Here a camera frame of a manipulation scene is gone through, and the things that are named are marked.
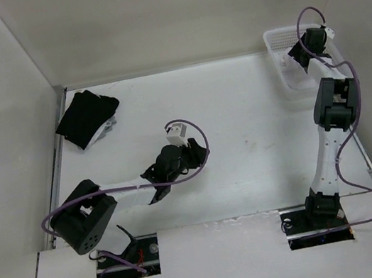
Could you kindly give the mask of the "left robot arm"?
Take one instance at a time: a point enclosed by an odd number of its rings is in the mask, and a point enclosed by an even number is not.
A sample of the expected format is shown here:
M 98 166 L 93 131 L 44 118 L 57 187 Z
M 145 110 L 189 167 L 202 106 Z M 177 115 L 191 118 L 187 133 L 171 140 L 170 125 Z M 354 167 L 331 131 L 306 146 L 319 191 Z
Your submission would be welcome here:
M 133 206 L 152 206 L 164 199 L 172 185 L 191 170 L 201 169 L 209 148 L 194 138 L 185 144 L 166 145 L 156 161 L 138 178 L 117 189 L 84 180 L 72 191 L 62 210 L 52 216 L 50 226 L 78 255 L 96 252 L 95 260 L 105 258 L 105 270 L 122 265 L 141 274 L 146 269 L 138 240 L 112 220 L 114 214 Z

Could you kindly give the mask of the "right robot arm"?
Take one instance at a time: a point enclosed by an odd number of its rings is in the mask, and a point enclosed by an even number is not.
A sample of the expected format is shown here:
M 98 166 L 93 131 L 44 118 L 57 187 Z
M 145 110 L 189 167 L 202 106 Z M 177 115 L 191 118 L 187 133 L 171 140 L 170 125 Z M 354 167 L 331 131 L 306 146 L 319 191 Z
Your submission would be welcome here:
M 327 37 L 325 26 L 308 28 L 288 53 L 319 85 L 313 111 L 319 133 L 317 168 L 303 211 L 304 221 L 312 228 L 329 227 L 339 217 L 337 166 L 360 111 L 357 82 L 324 51 Z

